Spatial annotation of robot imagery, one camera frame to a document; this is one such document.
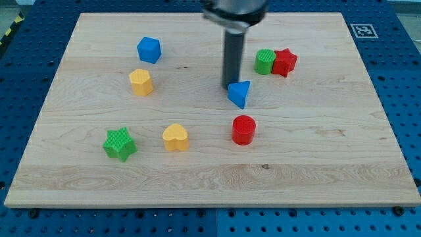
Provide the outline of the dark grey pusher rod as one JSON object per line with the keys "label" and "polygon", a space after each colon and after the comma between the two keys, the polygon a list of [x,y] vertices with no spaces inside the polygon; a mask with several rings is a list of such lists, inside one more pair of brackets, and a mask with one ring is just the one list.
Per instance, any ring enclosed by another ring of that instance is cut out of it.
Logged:
{"label": "dark grey pusher rod", "polygon": [[242,32],[224,32],[221,84],[225,90],[230,84],[239,82],[244,39],[245,34]]}

